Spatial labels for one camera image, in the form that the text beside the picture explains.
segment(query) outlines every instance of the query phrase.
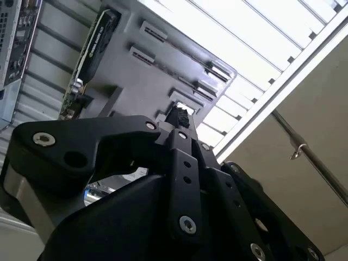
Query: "metal handle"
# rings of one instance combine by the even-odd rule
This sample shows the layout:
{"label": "metal handle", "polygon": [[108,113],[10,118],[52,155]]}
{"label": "metal handle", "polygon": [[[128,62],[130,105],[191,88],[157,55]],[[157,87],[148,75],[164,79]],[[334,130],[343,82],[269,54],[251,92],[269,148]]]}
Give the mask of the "metal handle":
{"label": "metal handle", "polygon": [[333,173],[325,166],[325,164],[315,155],[315,153],[309,148],[308,144],[294,129],[286,122],[286,120],[276,111],[272,112],[273,117],[283,128],[283,130],[289,135],[291,144],[296,149],[293,157],[290,159],[296,159],[300,156],[301,152],[306,156],[309,162],[315,167],[317,172],[322,176],[326,183],[336,193],[336,195],[342,200],[343,204],[348,207],[348,191],[333,175]]}

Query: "beige wall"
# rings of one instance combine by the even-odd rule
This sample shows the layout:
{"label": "beige wall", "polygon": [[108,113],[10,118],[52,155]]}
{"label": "beige wall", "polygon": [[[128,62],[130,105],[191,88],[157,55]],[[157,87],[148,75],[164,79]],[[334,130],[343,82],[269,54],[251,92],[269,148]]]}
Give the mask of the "beige wall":
{"label": "beige wall", "polygon": [[[348,188],[348,40],[277,108]],[[348,243],[348,209],[269,116],[230,156],[323,253]]]}
{"label": "beige wall", "polygon": [[336,251],[325,256],[326,261],[347,261],[348,260],[348,245],[340,247]]}

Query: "white wall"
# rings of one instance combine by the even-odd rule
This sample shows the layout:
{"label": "white wall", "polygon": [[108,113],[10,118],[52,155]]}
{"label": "white wall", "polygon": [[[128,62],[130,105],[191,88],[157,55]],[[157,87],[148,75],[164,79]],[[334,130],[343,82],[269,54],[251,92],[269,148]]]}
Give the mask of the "white wall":
{"label": "white wall", "polygon": [[36,261],[43,246],[36,233],[0,224],[1,261]]}
{"label": "white wall", "polygon": [[326,261],[347,261],[348,260],[348,245],[345,245],[336,251],[325,256]]}

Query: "screw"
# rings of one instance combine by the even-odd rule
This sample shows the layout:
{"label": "screw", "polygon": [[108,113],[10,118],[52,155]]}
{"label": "screw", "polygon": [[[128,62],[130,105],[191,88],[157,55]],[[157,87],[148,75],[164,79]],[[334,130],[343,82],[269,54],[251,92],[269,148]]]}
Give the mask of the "screw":
{"label": "screw", "polygon": [[252,243],[250,245],[251,252],[254,254],[254,256],[257,258],[259,261],[265,261],[266,256],[265,253],[263,252],[262,248],[259,247],[257,244]]}
{"label": "screw", "polygon": [[307,248],[308,252],[310,253],[310,255],[312,257],[314,257],[315,260],[319,260],[319,256],[315,253],[315,251],[313,249],[311,249],[310,247]]}
{"label": "screw", "polygon": [[197,231],[196,224],[188,216],[180,217],[179,224],[182,231],[184,231],[186,234],[190,234],[190,235],[196,234],[196,231]]}
{"label": "screw", "polygon": [[38,132],[34,134],[33,141],[35,144],[38,144],[42,147],[49,147],[55,144],[54,136],[45,132]]}
{"label": "screw", "polygon": [[202,143],[202,147],[203,147],[206,151],[209,151],[209,150],[210,150],[209,146],[208,146],[207,144],[205,144],[205,143]]}
{"label": "screw", "polygon": [[183,138],[183,139],[187,139],[186,134],[183,133],[183,132],[179,132],[179,136],[180,136],[181,138]]}
{"label": "screw", "polygon": [[156,129],[156,126],[153,123],[151,123],[151,122],[147,122],[146,123],[146,127],[149,128],[149,129]]}

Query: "metal rod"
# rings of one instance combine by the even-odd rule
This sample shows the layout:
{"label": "metal rod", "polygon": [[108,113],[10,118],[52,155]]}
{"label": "metal rod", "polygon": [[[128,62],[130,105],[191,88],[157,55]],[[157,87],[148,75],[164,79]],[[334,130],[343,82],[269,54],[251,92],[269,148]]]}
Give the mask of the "metal rod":
{"label": "metal rod", "polygon": [[[294,129],[286,122],[286,120],[276,111],[272,112],[273,117],[283,128],[283,130],[289,135],[291,144],[298,150],[301,144],[307,144],[303,137],[294,131]],[[309,162],[314,166],[321,177],[341,199],[344,205],[348,207],[348,191],[344,186],[336,179],[333,173],[325,166],[325,164],[315,155],[315,153],[309,148],[309,146],[302,146],[301,150],[305,154]]]}
{"label": "metal rod", "polygon": [[257,56],[259,56],[261,59],[263,59],[266,63],[271,65],[275,70],[278,72],[283,72],[278,66],[276,66],[274,63],[272,63],[270,60],[268,60],[265,56],[257,52],[254,48],[252,48],[250,45],[248,45],[246,42],[244,42],[241,38],[236,36],[232,31],[230,31],[228,28],[226,28],[224,25],[222,25],[218,20],[216,20],[210,13],[208,13],[206,10],[201,8],[198,4],[196,4],[193,0],[186,0],[189,4],[191,4],[193,7],[198,9],[201,13],[206,15],[209,19],[211,19],[213,22],[215,22],[218,26],[220,26],[222,29],[227,31],[232,37],[236,38],[238,41],[240,41],[243,45],[245,45],[248,49],[253,51]]}
{"label": "metal rod", "polygon": [[289,35],[287,35],[281,28],[276,26],[274,23],[271,22],[265,15],[263,15],[259,10],[257,10],[255,7],[252,6],[251,3],[249,3],[247,0],[242,0],[251,10],[253,10],[256,14],[258,14],[261,18],[263,18],[270,26],[275,28],[280,34],[282,34],[288,41],[290,41],[293,45],[295,45],[298,49],[301,51],[304,49],[300,44],[298,44],[294,39],[292,39]]}
{"label": "metal rod", "polygon": [[306,8],[316,19],[318,19],[324,26],[326,22],[323,18],[321,18],[304,0],[298,0],[298,2]]}

